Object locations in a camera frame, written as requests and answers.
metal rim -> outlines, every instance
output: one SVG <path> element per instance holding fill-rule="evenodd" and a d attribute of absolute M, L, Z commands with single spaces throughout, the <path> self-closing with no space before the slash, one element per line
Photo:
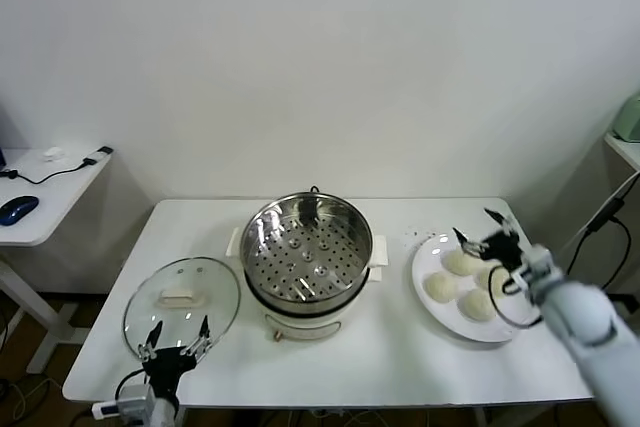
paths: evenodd
<path fill-rule="evenodd" d="M 334 312 L 337 312 L 338 310 L 343 309 L 344 307 L 349 305 L 351 302 L 356 300 L 358 295 L 360 295 L 360 292 L 362 291 L 362 289 L 364 289 L 364 286 L 367 285 L 367 281 L 369 280 L 369 273 L 370 273 L 370 270 L 369 270 L 368 267 L 366 267 L 366 273 L 365 273 L 365 276 L 364 276 L 364 282 L 362 282 L 362 284 L 360 284 L 358 286 L 358 289 L 353 293 L 353 295 L 350 296 L 350 297 L 347 297 L 343 303 L 338 304 L 335 307 L 332 307 L 332 308 L 327 309 L 327 310 L 323 310 L 323 311 L 320 311 L 320 312 L 308 312 L 308 313 L 286 311 L 286 310 L 281 309 L 277 305 L 269 304 L 256 291 L 255 287 L 251 284 L 246 272 L 245 272 L 244 276 L 245 276 L 245 280 L 247 282 L 247 287 L 249 287 L 249 290 L 251 291 L 253 296 L 256 298 L 256 300 L 258 302 L 260 302 L 262 305 L 264 305 L 267 309 L 272 310 L 276 314 L 284 315 L 284 316 L 287 316 L 287 317 L 293 317 L 293 318 L 296 318 L 296 319 L 314 319 L 316 317 L 324 317 L 325 315 L 333 314 Z"/>
<path fill-rule="evenodd" d="M 241 245 L 244 244 L 245 239 L 249 238 L 251 235 L 251 230 L 254 228 L 255 223 L 257 223 L 261 217 L 264 216 L 265 212 L 268 212 L 269 210 L 276 210 L 278 207 L 280 207 L 281 204 L 283 203 L 287 203 L 289 201 L 292 200 L 299 200 L 302 199 L 304 200 L 305 198 L 312 198 L 312 199 L 324 199 L 327 201 L 330 201 L 332 203 L 338 204 L 344 208 L 346 208 L 349 212 L 353 213 L 353 215 L 356 216 L 356 218 L 358 219 L 358 221 L 360 222 L 360 224 L 363 227 L 363 232 L 366 237 L 367 243 L 368 243 L 368 249 L 366 251 L 366 254 L 363 254 L 361 257 L 362 263 L 363 263 L 363 267 L 362 267 L 362 272 L 357 275 L 354 276 L 352 278 L 352 282 L 346 286 L 346 288 L 342 289 L 341 291 L 336 292 L 333 296 L 330 297 L 324 297 L 321 299 L 312 299 L 309 301 L 305 301 L 305 302 L 300 302 L 297 299 L 290 299 L 290 298 L 282 298 L 281 296 L 275 295 L 272 292 L 269 292 L 265 289 L 260 289 L 257 287 L 257 285 L 253 285 L 253 282 L 255 281 L 253 279 L 253 276 L 255 275 L 252 271 L 252 267 L 249 267 L 249 264 L 247 262 L 247 259 L 245 259 L 245 255 L 243 253 L 241 253 L 241 261 L 243 264 L 243 268 L 244 268 L 244 272 L 245 272 L 245 279 L 247 281 L 247 284 L 249 284 L 249 286 L 251 287 L 251 291 L 254 294 L 254 296 L 256 296 L 257 298 L 259 298 L 259 300 L 263 303 L 266 303 L 266 305 L 269 308 L 274 309 L 274 305 L 272 302 L 270 302 L 270 299 L 273 300 L 274 303 L 278 303 L 281 305 L 291 305 L 292 306 L 292 310 L 294 309 L 293 306 L 299 307 L 301 305 L 319 305 L 322 302 L 329 302 L 332 299 L 335 299 L 336 297 L 339 297 L 340 295 L 342 296 L 353 296 L 355 297 L 359 291 L 361 290 L 362 286 L 364 285 L 364 283 L 366 282 L 366 279 L 368 278 L 368 267 L 367 265 L 369 264 L 370 260 L 371 260 L 371 256 L 373 254 L 373 234 L 371 232 L 371 228 L 369 226 L 369 223 L 367 222 L 367 220 L 365 219 L 364 215 L 362 215 L 362 213 L 350 202 L 331 195 L 331 194 L 326 194 L 326 193 L 322 193 L 322 192 L 316 192 L 314 190 L 312 190 L 311 192 L 297 192 L 297 193 L 293 193 L 293 194 L 289 194 L 286 195 L 284 197 L 278 198 L 272 202 L 269 202 L 267 204 L 265 204 L 263 207 L 261 207 L 259 209 L 259 211 L 253 215 L 251 217 L 251 219 L 249 220 L 249 222 L 245 225 L 243 231 L 242 231 L 242 235 L 241 235 Z M 340 302 L 339 305 L 346 305 L 346 303 L 348 303 L 347 301 L 343 301 Z M 286 311 L 286 307 L 285 308 L 275 308 L 274 310 L 278 310 L 281 313 L 283 313 L 284 315 L 301 315 L 301 316 L 306 316 L 306 317 L 316 317 L 317 315 L 319 315 L 319 313 L 305 313 L 305 314 L 301 314 L 300 312 L 298 312 L 297 314 L 293 314 L 292 312 Z"/>
<path fill-rule="evenodd" d="M 231 326 L 235 322 L 236 317 L 238 316 L 238 311 L 240 310 L 240 301 L 241 301 L 241 297 L 242 297 L 242 290 L 240 289 L 240 281 L 238 280 L 238 276 L 233 271 L 233 269 L 231 267 L 229 267 L 227 264 L 225 264 L 224 262 L 222 262 L 221 260 L 214 259 L 213 257 L 196 256 L 196 257 L 183 257 L 182 259 L 174 260 L 173 262 L 170 262 L 170 263 L 168 263 L 166 265 L 163 265 L 158 270 L 156 270 L 153 274 L 151 274 L 149 277 L 144 279 L 140 283 L 140 285 L 138 285 L 138 288 L 135 290 L 135 292 L 133 294 L 131 294 L 131 296 L 129 297 L 129 300 L 127 301 L 127 305 L 126 305 L 126 307 L 124 309 L 124 314 L 122 315 L 122 325 L 121 325 L 121 328 L 120 328 L 120 332 L 122 334 L 122 340 L 124 341 L 124 344 L 127 346 L 127 349 L 129 350 L 129 352 L 131 352 L 131 354 L 133 354 L 133 356 L 136 359 L 140 359 L 140 356 L 138 355 L 137 352 L 135 352 L 131 348 L 131 345 L 129 345 L 129 341 L 127 340 L 127 336 L 125 335 L 125 331 L 124 331 L 124 328 L 126 327 L 126 325 L 125 325 L 126 322 L 125 321 L 127 319 L 127 313 L 129 312 L 129 307 L 131 306 L 131 302 L 133 301 L 135 296 L 138 294 L 138 292 L 140 292 L 140 290 L 142 290 L 142 288 L 145 286 L 145 284 L 147 282 L 149 282 L 153 278 L 154 275 L 156 275 L 158 272 L 161 272 L 161 271 L 163 271 L 165 269 L 168 269 L 169 267 L 172 267 L 173 265 L 175 265 L 175 264 L 177 264 L 179 262 L 184 262 L 184 261 L 187 261 L 187 260 L 211 260 L 211 261 L 213 261 L 213 262 L 215 262 L 217 264 L 220 264 L 225 269 L 227 269 L 229 271 L 229 273 L 231 273 L 231 275 L 233 276 L 233 280 L 235 280 L 236 291 L 238 293 L 238 302 L 236 303 L 235 311 L 233 312 L 233 315 L 231 316 L 231 321 L 229 322 L 229 325 L 227 325 L 225 327 L 225 329 L 220 333 L 220 335 L 218 335 L 217 338 L 213 339 L 213 344 L 211 344 L 212 347 L 214 345 L 216 345 L 218 342 L 220 342 L 222 337 L 225 336 L 225 334 L 229 331 L 229 329 L 231 328 Z"/>

steamed bun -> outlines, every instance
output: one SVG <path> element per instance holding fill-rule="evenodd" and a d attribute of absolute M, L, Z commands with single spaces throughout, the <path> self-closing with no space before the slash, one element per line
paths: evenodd
<path fill-rule="evenodd" d="M 464 277 L 465 275 L 474 274 L 487 264 L 484 260 L 465 254 L 462 249 L 458 248 L 443 255 L 442 265 L 452 274 Z"/>
<path fill-rule="evenodd" d="M 460 309 L 467 317 L 479 322 L 488 322 L 496 316 L 489 293 L 480 289 L 465 295 L 460 301 Z"/>
<path fill-rule="evenodd" d="M 424 283 L 424 290 L 436 302 L 446 304 L 458 296 L 455 279 L 445 272 L 431 274 Z"/>
<path fill-rule="evenodd" d="M 489 272 L 491 272 L 491 268 L 482 269 L 480 273 L 476 276 L 476 284 L 478 287 L 484 290 L 489 290 Z M 493 278 L 491 279 L 491 293 L 494 298 L 504 297 L 502 293 L 502 286 L 504 283 L 509 280 L 509 272 L 504 267 L 498 268 L 493 273 Z"/>

white wall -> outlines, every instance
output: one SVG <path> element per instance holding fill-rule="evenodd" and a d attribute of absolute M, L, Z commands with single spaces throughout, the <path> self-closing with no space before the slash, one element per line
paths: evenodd
<path fill-rule="evenodd" d="M 639 32 L 638 0 L 0 0 L 3 138 L 118 156 L 12 255 L 41 289 L 106 290 L 154 202 L 311 184 L 504 196 L 559 242 L 610 188 Z"/>

table leg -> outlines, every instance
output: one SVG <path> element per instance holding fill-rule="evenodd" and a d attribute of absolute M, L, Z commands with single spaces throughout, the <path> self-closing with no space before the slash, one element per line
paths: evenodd
<path fill-rule="evenodd" d="M 1 336 L 0 338 L 4 339 L 3 342 L 6 343 L 9 340 L 9 337 L 11 337 L 11 334 L 13 334 L 13 331 L 16 330 L 16 327 L 22 320 L 22 317 L 24 317 L 24 309 L 20 307 L 16 311 L 16 313 L 13 314 L 13 317 L 11 317 L 11 320 L 9 321 L 9 323 L 5 325 L 5 328 L 2 331 L 2 333 L 0 333 L 0 336 Z"/>
<path fill-rule="evenodd" d="M 68 321 L 73 316 L 73 313 L 78 308 L 78 304 L 64 304 L 60 309 L 59 317 L 61 320 Z M 44 339 L 40 343 L 38 350 L 33 354 L 29 365 L 27 365 L 28 374 L 41 374 L 49 363 L 49 359 L 53 355 L 53 351 L 60 344 L 74 344 L 82 345 L 89 335 L 91 329 L 73 328 L 71 337 L 68 339 L 60 339 L 55 335 L 47 332 Z"/>
<path fill-rule="evenodd" d="M 76 329 L 69 325 L 69 320 L 78 308 L 77 304 L 64 304 L 60 312 L 56 312 L 9 265 L 2 261 L 0 261 L 0 289 L 20 306 L 18 313 L 13 316 L 7 326 L 8 335 L 18 324 L 24 312 L 47 329 L 47 334 L 27 366 L 27 373 L 44 372 L 53 351 L 59 344 L 82 345 L 89 335 L 90 329 Z"/>
<path fill-rule="evenodd" d="M 69 339 L 73 335 L 73 328 L 2 261 L 0 261 L 0 289 L 59 339 Z"/>
<path fill-rule="evenodd" d="M 484 415 L 482 407 L 474 407 L 473 415 L 476 418 L 476 427 L 487 427 L 487 417 Z"/>

white table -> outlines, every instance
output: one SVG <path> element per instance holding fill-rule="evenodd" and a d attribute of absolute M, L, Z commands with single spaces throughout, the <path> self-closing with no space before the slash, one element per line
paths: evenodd
<path fill-rule="evenodd" d="M 38 181 L 53 172 L 77 167 L 92 151 L 70 152 L 55 162 L 45 162 L 42 150 L 3 150 L 3 153 L 6 169 L 16 169 Z M 34 195 L 40 199 L 36 209 L 18 223 L 0 227 L 0 246 L 30 247 L 47 240 L 109 158 L 77 172 L 53 177 L 41 185 L 31 185 L 19 178 L 0 178 L 0 205 L 22 195 Z M 89 329 L 73 328 L 68 323 L 76 304 L 65 304 L 59 313 L 56 312 L 4 261 L 0 261 L 0 289 L 20 306 L 6 327 L 7 336 L 11 335 L 25 312 L 47 329 L 47 335 L 27 366 L 28 373 L 43 372 L 58 344 L 82 344 L 86 338 Z"/>
<path fill-rule="evenodd" d="M 590 397 L 577 368 L 546 326 L 506 345 L 455 336 L 427 313 L 410 280 L 413 253 L 431 232 L 452 226 L 482 237 L 496 226 L 483 207 L 500 199 L 354 200 L 386 236 L 389 266 L 364 288 L 344 330 L 310 343 L 275 343 L 243 282 L 235 323 L 192 372 L 178 398 L 187 407 L 390 407 L 556 402 Z M 112 399 L 140 364 L 123 342 L 125 306 L 137 286 L 176 259 L 224 259 L 234 227 L 264 200 L 159 203 L 117 279 L 63 393 L 75 401 Z M 237 260 L 229 263 L 240 271 Z"/>

